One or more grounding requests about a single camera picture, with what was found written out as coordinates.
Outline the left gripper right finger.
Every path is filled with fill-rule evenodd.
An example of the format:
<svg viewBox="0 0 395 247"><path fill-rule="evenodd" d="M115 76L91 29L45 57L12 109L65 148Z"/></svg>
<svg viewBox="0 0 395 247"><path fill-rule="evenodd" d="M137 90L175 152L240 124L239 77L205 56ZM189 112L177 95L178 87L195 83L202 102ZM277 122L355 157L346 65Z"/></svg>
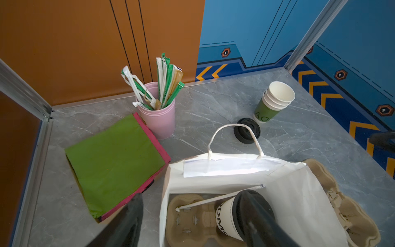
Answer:
<svg viewBox="0 0 395 247"><path fill-rule="evenodd" d="M297 247L298 244L266 210L269 206L263 196L253 190L240 193L240 220L244 242L249 247Z"/></svg>

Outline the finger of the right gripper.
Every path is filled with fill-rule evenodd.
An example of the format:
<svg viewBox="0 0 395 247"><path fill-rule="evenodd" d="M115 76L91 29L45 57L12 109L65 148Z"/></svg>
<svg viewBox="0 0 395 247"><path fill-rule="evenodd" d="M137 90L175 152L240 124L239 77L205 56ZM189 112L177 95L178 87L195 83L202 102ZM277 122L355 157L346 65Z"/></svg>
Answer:
<svg viewBox="0 0 395 247"><path fill-rule="evenodd" d="M395 151L395 132L388 131L372 134L369 142L387 151Z"/></svg>

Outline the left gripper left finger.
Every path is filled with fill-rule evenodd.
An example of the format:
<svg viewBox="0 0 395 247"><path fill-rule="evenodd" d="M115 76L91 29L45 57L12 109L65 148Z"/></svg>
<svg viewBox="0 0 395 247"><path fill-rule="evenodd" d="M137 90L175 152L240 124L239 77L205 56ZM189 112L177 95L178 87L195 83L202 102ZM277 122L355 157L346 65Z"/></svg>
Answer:
<svg viewBox="0 0 395 247"><path fill-rule="evenodd" d="M141 193L117 214L89 247L136 247L139 242L144 204Z"/></svg>

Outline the white paper coffee cup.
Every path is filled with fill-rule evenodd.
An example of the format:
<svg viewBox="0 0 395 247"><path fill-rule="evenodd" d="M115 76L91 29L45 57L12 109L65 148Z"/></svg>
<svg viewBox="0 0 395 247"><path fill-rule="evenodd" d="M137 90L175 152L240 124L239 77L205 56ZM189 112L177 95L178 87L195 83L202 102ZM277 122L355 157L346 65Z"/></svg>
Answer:
<svg viewBox="0 0 395 247"><path fill-rule="evenodd" d="M236 198L223 202L216 210L216 223L218 229L226 236L243 241L237 221Z"/></svg>

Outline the pulp cup carrier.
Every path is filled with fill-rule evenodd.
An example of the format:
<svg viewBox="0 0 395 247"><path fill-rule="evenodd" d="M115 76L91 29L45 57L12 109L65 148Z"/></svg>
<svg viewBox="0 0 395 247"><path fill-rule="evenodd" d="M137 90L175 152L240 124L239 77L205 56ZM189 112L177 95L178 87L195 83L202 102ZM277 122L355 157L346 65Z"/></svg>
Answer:
<svg viewBox="0 0 395 247"><path fill-rule="evenodd" d="M381 235L375 222L352 198L344 195L334 176L319 161L308 158L303 161L320 182L336 216L346 232L348 246L375 247Z"/></svg>
<svg viewBox="0 0 395 247"><path fill-rule="evenodd" d="M167 210L166 247L245 247L217 226L215 212L226 199L176 211L177 207L203 201L200 194L173 194Z"/></svg>

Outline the green napkin stack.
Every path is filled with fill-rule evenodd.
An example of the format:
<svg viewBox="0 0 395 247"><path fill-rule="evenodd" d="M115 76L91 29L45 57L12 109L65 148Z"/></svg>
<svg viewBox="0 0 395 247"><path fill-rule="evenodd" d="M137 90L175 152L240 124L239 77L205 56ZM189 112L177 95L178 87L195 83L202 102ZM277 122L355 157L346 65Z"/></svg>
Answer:
<svg viewBox="0 0 395 247"><path fill-rule="evenodd" d="M113 209L164 162L130 114L65 149L93 218Z"/></svg>

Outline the black cup lid stack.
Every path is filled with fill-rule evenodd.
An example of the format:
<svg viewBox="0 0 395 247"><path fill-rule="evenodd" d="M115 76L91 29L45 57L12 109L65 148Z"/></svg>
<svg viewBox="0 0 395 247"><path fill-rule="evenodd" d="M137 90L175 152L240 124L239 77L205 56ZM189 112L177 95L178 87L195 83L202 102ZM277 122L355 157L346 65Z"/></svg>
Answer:
<svg viewBox="0 0 395 247"><path fill-rule="evenodd" d="M243 124L248 126L252 132L254 133L255 137L258 139L261 135L261 129L259 125L251 118L242 118L238 122L238 124ZM244 144L253 144L254 139L249 132L249 130L245 127L235 126L234 127L234 135L236 139Z"/></svg>

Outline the stack of paper cups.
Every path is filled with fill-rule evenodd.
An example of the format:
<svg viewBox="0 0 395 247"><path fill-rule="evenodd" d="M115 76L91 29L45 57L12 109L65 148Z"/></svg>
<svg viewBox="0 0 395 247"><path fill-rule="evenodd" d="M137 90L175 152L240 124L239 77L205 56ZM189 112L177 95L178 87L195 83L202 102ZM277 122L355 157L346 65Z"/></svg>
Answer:
<svg viewBox="0 0 395 247"><path fill-rule="evenodd" d="M254 111L254 119L266 123L287 108L295 99L296 94L287 84L274 81L263 93L262 99Z"/></svg>

